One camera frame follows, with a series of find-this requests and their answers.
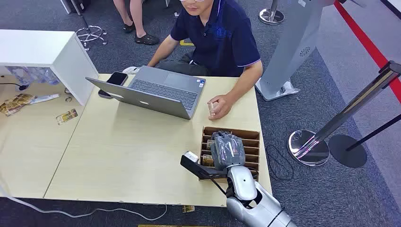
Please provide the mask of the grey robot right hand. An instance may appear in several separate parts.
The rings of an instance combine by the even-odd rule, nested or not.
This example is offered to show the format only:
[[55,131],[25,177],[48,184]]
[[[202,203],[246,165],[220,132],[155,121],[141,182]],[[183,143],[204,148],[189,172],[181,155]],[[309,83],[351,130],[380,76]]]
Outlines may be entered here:
[[212,133],[210,145],[214,167],[222,171],[232,165],[244,166],[245,151],[242,139],[227,131]]

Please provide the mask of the person's left hand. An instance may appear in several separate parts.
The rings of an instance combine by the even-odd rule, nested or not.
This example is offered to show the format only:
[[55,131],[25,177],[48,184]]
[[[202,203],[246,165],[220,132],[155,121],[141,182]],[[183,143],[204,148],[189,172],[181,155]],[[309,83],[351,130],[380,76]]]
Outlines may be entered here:
[[233,104],[235,103],[235,98],[230,94],[219,95],[207,102],[208,105],[213,104],[213,109],[209,112],[211,115],[209,116],[210,120],[218,120],[226,116]]

